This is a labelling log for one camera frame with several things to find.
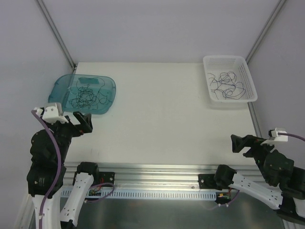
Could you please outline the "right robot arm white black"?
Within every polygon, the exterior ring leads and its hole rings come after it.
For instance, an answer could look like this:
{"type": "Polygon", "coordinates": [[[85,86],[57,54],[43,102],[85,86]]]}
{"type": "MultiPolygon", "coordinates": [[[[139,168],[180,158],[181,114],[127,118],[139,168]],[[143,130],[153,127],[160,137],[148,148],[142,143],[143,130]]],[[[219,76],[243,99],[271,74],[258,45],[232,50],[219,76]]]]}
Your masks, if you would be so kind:
{"type": "Polygon", "coordinates": [[[271,130],[269,139],[231,135],[232,151],[239,153],[247,147],[248,151],[243,156],[253,158],[265,182],[271,187],[278,187],[279,191],[250,181],[228,165],[219,165],[213,180],[219,188],[230,187],[263,202],[285,221],[304,225],[305,171],[275,149],[275,144],[287,142],[290,136],[304,140],[303,137],[280,130],[271,130]]]}

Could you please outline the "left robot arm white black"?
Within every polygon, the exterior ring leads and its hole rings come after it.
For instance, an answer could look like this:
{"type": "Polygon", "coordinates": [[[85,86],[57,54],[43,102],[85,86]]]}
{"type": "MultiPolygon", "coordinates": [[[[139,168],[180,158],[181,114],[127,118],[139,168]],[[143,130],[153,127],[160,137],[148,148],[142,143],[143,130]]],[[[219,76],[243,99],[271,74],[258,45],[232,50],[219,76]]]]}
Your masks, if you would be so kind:
{"type": "Polygon", "coordinates": [[[75,229],[86,193],[99,183],[97,163],[81,162],[74,173],[72,192],[60,208],[64,165],[71,140],[93,131],[92,115],[73,112],[79,124],[74,125],[68,116],[66,122],[54,124],[43,121],[36,110],[31,112],[43,129],[31,139],[31,167],[27,174],[28,192],[32,197],[35,223],[38,229],[75,229]]]}

